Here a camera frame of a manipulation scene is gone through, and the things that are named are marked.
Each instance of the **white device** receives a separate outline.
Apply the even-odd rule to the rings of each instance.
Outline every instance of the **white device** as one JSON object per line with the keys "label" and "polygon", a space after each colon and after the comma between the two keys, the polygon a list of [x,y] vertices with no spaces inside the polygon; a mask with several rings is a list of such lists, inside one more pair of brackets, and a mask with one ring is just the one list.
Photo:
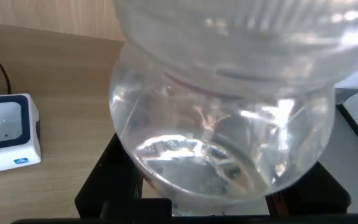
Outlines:
{"label": "white device", "polygon": [[0,171],[41,162],[39,139],[39,112],[31,96],[0,96]]}

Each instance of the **black stand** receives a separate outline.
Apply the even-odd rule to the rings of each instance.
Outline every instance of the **black stand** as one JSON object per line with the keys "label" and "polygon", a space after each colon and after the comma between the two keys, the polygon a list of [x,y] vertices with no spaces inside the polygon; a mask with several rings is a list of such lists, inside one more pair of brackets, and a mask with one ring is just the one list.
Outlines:
{"label": "black stand", "polygon": [[141,198],[142,175],[114,135],[75,198],[81,219],[15,223],[358,223],[349,194],[317,163],[295,185],[266,197],[270,216],[172,217],[166,198]]}

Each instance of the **water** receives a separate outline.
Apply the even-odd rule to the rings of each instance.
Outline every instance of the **water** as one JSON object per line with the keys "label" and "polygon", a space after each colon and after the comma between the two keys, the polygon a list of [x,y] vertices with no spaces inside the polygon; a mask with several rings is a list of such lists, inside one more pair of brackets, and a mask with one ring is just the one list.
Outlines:
{"label": "water", "polygon": [[135,156],[153,175],[191,194],[235,198],[266,188],[249,159],[241,162],[212,141],[181,134],[155,136],[137,146]]}
{"label": "water", "polygon": [[121,58],[111,82],[114,127],[145,179],[182,214],[209,215],[281,190],[327,144],[332,88],[222,95],[172,78],[130,47]]}

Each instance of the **clear plastic bottle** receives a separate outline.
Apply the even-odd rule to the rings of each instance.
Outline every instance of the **clear plastic bottle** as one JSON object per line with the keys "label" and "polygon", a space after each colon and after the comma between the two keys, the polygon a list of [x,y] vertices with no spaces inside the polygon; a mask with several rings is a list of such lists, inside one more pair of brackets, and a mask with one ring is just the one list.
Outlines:
{"label": "clear plastic bottle", "polygon": [[336,81],[358,68],[358,0],[117,0],[117,134],[185,214],[298,180],[323,152]]}

